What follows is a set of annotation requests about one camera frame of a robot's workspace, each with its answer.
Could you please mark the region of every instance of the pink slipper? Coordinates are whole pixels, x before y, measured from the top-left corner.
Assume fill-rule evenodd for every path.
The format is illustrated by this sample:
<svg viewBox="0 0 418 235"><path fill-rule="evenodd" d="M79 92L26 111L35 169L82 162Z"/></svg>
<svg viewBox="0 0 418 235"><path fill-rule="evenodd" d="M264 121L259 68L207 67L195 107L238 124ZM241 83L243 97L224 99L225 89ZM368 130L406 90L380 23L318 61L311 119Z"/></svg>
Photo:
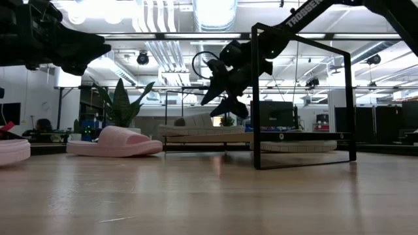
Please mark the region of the pink slipper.
<svg viewBox="0 0 418 235"><path fill-rule="evenodd" d="M150 140L148 136L137 134L123 127L105 127L99 142L69 141L67 153L92 157L130 157L148 155L163 150L163 143Z"/></svg>
<svg viewBox="0 0 418 235"><path fill-rule="evenodd" d="M31 156L31 144L27 140L0 141L0 166L17 163Z"/></svg>

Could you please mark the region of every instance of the black robotic arm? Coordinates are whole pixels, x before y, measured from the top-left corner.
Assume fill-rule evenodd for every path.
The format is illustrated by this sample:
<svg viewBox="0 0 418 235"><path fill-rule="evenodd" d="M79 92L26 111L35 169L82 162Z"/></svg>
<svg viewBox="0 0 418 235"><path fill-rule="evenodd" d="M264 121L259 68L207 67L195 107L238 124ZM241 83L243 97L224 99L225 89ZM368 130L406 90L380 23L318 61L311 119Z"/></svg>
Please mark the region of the black robotic arm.
<svg viewBox="0 0 418 235"><path fill-rule="evenodd" d="M365 6L383 16L418 56L418 27L415 26L418 8L411 0L309 0L297 10L292 9L292 15L274 27L296 34L334 4ZM288 39L267 32L259 35L259 75L263 72L272 74L272 64L266 59L279 56L288 44ZM247 108L236 97L242 96L242 92L251 84L251 42L230 42L220 53L219 61L213 59L208 66L212 71L210 89L201 104L207 104L226 91L228 98L212 111L211 116L232 112L246 118ZM227 71L225 66L233 67L233 70Z"/></svg>

